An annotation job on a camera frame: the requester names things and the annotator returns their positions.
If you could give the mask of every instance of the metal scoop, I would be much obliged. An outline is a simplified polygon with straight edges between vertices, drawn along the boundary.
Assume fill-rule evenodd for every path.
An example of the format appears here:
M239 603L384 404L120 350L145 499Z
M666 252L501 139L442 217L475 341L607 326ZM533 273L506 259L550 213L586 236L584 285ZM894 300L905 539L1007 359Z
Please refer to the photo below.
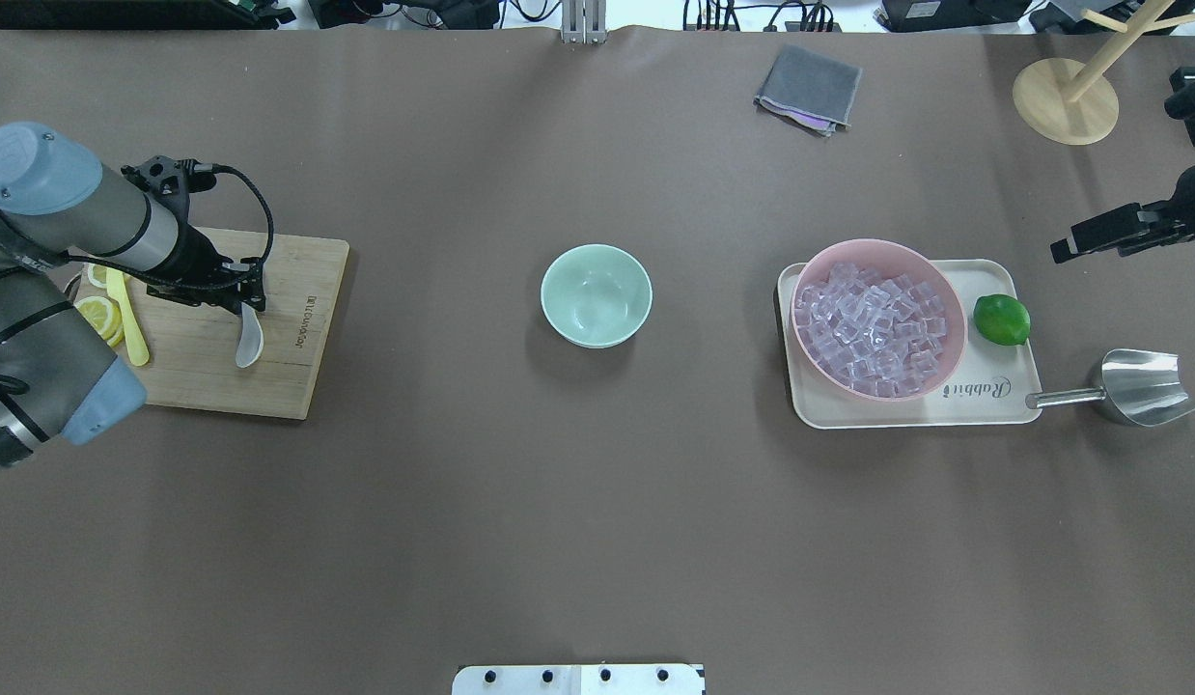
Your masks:
M1096 401L1113 422L1156 426L1195 411L1181 388L1177 357L1168 352L1119 348L1104 356L1091 374L1091 388L1030 393L1027 408L1052 408Z

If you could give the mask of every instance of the scoop handle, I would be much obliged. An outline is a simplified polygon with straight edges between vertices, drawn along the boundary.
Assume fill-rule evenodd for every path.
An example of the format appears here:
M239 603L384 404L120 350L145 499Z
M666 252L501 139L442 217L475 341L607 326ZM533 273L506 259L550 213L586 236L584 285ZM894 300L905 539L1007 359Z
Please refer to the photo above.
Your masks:
M1052 406L1072 406L1089 404L1091 400L1104 400L1108 392L1103 388L1072 388L1072 390L1054 390L1052 393L1027 393L1027 408L1037 411Z

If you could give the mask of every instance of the yellow knife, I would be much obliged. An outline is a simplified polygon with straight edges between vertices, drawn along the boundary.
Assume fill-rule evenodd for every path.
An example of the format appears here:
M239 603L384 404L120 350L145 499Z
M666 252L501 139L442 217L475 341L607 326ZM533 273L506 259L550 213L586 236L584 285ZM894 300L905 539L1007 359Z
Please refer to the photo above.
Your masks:
M104 273L104 289L109 296L117 302L122 310L122 328L125 330L125 353L130 364L142 368L152 359L148 352L147 340L143 340L143 332L139 330L139 322L134 320L134 307L130 307L129 294L125 291L125 273L108 269Z

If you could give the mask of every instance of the green lime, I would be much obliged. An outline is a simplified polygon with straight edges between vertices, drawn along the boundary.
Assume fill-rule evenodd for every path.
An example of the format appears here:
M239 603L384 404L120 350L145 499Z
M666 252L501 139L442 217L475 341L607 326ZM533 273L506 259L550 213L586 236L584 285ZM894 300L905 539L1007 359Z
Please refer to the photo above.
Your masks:
M1031 314L1010 295L985 295L976 300L976 330L997 345L1021 345L1031 334Z

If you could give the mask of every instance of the wooden cutting board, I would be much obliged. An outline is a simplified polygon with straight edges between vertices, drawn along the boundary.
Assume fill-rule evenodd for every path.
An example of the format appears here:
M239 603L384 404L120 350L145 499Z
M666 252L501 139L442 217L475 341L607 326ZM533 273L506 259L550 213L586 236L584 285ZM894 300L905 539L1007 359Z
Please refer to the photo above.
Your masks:
M200 228L231 259L263 253L265 236ZM349 245L338 239L276 234L264 272L268 308L263 356L246 369L234 362L241 320L219 307L186 307L147 295L129 278L130 305L152 361L131 368L148 404L223 413L306 419L332 326ZM78 299L104 295L82 279ZM129 364L125 343L117 353Z

